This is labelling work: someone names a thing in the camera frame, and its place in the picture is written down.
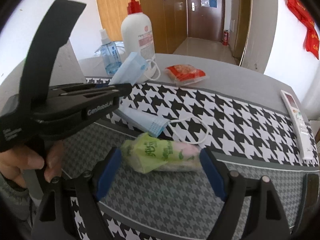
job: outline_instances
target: tiled floor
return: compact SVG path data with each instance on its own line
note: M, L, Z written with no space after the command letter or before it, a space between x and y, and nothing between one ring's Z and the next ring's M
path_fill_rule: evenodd
M229 47L216 41L186 38L173 54L215 59L237 65Z

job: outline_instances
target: sleeve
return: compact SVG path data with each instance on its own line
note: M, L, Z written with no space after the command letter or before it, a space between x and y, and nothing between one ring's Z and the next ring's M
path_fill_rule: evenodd
M30 216L30 199L27 189L7 180L0 173L0 194L12 214L20 221L27 221Z

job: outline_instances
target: clear bottle cap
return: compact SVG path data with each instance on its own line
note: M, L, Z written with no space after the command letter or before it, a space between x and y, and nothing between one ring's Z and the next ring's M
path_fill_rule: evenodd
M108 44L111 42L111 40L109 39L109 36L107 34L106 29L100 30L100 35L101 35L102 45L105 45L105 44Z

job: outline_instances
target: green plastic bag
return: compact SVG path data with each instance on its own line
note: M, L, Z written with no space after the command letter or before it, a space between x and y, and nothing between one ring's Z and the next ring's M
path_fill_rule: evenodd
M120 147L123 158L137 172L197 171L200 150L183 142L160 140L143 133Z

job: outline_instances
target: brown door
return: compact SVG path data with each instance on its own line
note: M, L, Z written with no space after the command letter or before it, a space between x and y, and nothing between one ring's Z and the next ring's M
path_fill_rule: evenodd
M225 0L188 0L188 36L222 41L224 11Z
M187 37L186 0L140 0L152 23L156 53L173 53Z
M239 20L236 34L236 45L233 57L236 61L241 61L244 47L247 41L249 24L250 24L250 11L251 0L240 0L239 5Z

